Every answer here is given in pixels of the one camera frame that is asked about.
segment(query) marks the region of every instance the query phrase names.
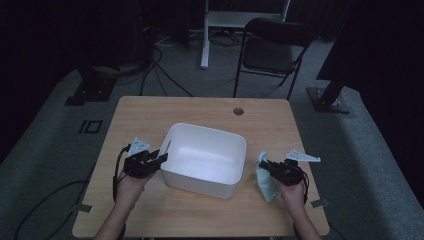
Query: wooden table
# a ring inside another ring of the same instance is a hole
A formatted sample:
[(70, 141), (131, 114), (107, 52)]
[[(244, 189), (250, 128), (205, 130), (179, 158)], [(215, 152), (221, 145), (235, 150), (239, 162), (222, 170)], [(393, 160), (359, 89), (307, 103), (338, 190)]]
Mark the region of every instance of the wooden table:
[[(241, 116), (233, 109), (244, 110)], [(91, 213), (79, 212), (73, 234), (92, 237), (113, 207), (112, 176), (120, 150), (134, 137), (159, 149), (175, 123), (189, 123), (243, 136), (247, 142), (242, 178), (227, 200), (169, 187), (160, 171), (127, 221), (127, 237), (252, 237), (293, 235), (292, 221), (281, 198), (266, 203), (259, 187), (255, 162), (262, 150), (268, 158), (283, 161), (293, 149), (304, 151), (289, 103), (286, 100), (185, 97), (122, 97), (116, 108), (83, 204)], [(122, 156), (121, 166), (126, 153)], [(319, 195), (308, 163), (300, 163), (310, 179), (307, 212), (318, 232), (329, 232), (322, 207), (310, 201)]]

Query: chair leg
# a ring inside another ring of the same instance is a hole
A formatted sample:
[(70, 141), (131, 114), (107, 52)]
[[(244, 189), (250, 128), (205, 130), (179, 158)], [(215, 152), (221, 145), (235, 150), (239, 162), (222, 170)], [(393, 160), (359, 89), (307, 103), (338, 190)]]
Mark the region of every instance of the chair leg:
[(238, 80), (240, 78), (241, 63), (243, 61), (242, 59), (243, 59), (243, 55), (242, 55), (242, 53), (240, 53), (239, 62), (238, 62), (238, 65), (237, 65), (236, 82), (234, 83), (233, 98), (235, 98), (236, 95), (237, 95)]
[(284, 84), (284, 82), (287, 80), (289, 74), (287, 74), (284, 78), (283, 81), (280, 82), (280, 84), (278, 84), (278, 86), (282, 86)]
[(233, 98), (236, 97), (237, 94), (237, 86), (238, 86), (238, 80), (240, 78), (240, 66), (237, 68), (237, 73), (236, 73), (236, 82), (234, 83), (234, 91), (233, 91)]
[(296, 78), (297, 78), (297, 73), (298, 73), (298, 72), (299, 72), (299, 68), (297, 68), (297, 69), (296, 69), (296, 71), (295, 71), (295, 73), (294, 73), (292, 83), (290, 84), (289, 93), (287, 94), (287, 98), (286, 98), (286, 100), (287, 100), (287, 101), (289, 101), (289, 100), (290, 100), (290, 96), (291, 96), (291, 93), (292, 93), (292, 91), (293, 91), (294, 83), (296, 82)]
[(293, 91), (294, 84), (295, 84), (296, 79), (297, 79), (297, 74), (299, 73), (299, 70), (300, 70), (300, 66), (301, 66), (301, 65), (302, 65), (302, 58), (299, 60), (299, 63), (298, 63), (298, 64), (297, 64), (297, 66), (296, 66), (296, 70), (294, 71), (293, 80), (292, 80), (292, 83), (290, 84), (289, 93), (287, 94), (287, 98), (286, 98), (286, 100), (287, 100), (287, 101), (289, 101), (289, 100), (290, 100), (290, 96), (291, 96), (291, 93), (292, 93), (292, 91)]

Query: chair seat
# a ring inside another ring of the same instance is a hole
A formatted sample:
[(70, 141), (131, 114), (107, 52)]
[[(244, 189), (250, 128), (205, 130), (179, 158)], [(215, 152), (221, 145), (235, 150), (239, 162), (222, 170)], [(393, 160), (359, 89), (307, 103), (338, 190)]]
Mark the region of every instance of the chair seat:
[(244, 49), (243, 65), (249, 69), (290, 74), (295, 70), (295, 59), (290, 46), (249, 38)]

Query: white desk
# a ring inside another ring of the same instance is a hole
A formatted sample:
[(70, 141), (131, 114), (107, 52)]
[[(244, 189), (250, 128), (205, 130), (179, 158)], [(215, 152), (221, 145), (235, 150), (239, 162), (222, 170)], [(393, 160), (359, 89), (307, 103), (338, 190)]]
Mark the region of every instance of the white desk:
[(209, 0), (205, 0), (205, 29), (203, 39), (203, 51), (201, 68), (208, 68), (209, 63), (209, 26), (243, 28), (247, 22), (254, 18), (270, 18), (285, 21), (290, 0), (286, 0), (281, 14), (276, 13), (252, 13), (252, 12), (224, 12), (209, 11)]

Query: desk leg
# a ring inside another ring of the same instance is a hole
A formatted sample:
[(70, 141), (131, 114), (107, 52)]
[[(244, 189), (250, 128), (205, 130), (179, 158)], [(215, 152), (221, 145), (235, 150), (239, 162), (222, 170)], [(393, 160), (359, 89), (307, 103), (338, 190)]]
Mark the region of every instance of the desk leg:
[(203, 32), (203, 50), (202, 50), (202, 62), (200, 64), (200, 67), (202, 69), (208, 68), (208, 61), (209, 61), (209, 21), (208, 21), (208, 14), (209, 14), (209, 0), (205, 0), (205, 26), (204, 26), (204, 32)]

